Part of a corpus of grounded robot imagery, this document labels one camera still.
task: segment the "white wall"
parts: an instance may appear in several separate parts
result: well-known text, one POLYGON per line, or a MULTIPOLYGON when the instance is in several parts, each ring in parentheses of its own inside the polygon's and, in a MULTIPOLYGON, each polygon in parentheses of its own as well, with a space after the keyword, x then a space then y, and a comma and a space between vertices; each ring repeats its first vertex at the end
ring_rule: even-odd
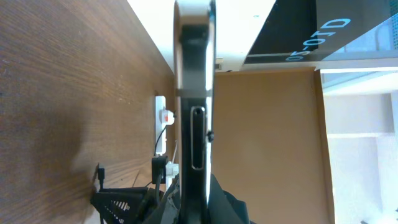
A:
POLYGON ((394 132, 390 94, 325 96, 324 100, 328 135, 394 132))
POLYGON ((383 210, 398 209, 398 147, 395 136, 377 138, 379 178, 383 210))
POLYGON ((372 72, 343 72, 343 73, 323 73, 323 82, 322 84, 329 84, 330 82, 340 81, 347 82, 347 80, 352 80, 356 77, 360 77, 361 75, 367 75, 372 72))
POLYGON ((396 139, 398 141, 398 91, 391 93, 392 117, 394 120, 394 129, 396 131, 396 139))
POLYGON ((382 199, 375 138, 329 139, 328 143, 336 224, 359 224, 380 217, 382 199))
MULTIPOLYGON (((174 71, 174 0, 127 0, 160 53, 174 71)), ((223 58, 217 72, 239 71, 275 0, 217 0, 216 57, 223 58)))

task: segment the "cardboard box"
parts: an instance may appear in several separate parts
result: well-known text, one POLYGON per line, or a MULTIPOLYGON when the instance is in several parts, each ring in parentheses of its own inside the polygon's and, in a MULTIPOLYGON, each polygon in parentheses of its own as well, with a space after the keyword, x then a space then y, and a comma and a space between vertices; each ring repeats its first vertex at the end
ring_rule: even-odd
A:
POLYGON ((217 73, 212 172, 256 223, 334 224, 320 73, 217 73))

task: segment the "black cable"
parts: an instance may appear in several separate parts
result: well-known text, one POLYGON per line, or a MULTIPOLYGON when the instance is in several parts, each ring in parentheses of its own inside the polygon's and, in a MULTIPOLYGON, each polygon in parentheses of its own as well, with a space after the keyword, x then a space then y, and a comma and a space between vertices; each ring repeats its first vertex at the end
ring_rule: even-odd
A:
POLYGON ((147 185, 145 185, 145 187, 148 187, 149 186, 149 184, 151 184, 152 183, 152 181, 151 182, 149 182, 147 185))
POLYGON ((160 137, 162 136, 164 130, 166 130, 167 125, 164 127, 164 129, 162 130, 162 132, 160 133, 159 137, 157 137, 156 143, 155 143, 155 152, 154 152, 154 156, 156 156, 156 148, 157 148, 157 143, 159 142, 160 137))
POLYGON ((155 194, 156 194, 156 203, 160 203, 160 181, 162 180, 163 169, 160 169, 160 174, 157 176, 155 194))

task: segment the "wood grain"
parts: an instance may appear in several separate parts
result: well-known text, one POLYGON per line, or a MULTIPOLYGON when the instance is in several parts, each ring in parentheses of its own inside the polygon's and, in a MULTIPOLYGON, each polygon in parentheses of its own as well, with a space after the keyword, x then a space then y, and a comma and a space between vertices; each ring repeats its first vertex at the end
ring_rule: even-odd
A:
POLYGON ((1 1, 0 223, 84 222, 98 163, 148 183, 155 95, 174 76, 127 1, 1 1))

